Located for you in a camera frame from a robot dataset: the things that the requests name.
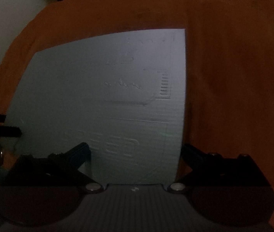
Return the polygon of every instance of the ridged pattern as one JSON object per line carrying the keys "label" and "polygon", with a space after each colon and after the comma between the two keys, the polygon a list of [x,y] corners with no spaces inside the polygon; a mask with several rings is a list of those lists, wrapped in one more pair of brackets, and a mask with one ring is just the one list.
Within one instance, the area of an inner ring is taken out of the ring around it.
{"label": "ridged pattern", "polygon": [[170,194],[161,185],[109,186],[100,194],[87,195],[79,208],[64,220],[39,228],[6,224],[0,232],[50,231],[274,231],[266,224],[231,228],[200,216],[183,195]]}

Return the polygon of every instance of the orange fabric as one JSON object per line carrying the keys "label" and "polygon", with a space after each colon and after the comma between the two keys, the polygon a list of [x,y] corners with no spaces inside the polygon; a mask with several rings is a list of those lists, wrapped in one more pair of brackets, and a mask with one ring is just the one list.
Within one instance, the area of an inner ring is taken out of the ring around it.
{"label": "orange fabric", "polygon": [[[35,52],[97,35],[158,28],[186,29],[183,141],[227,157],[249,153],[274,185],[274,0],[52,3],[13,41],[0,65],[0,113]],[[181,175],[186,169],[179,168]]]}

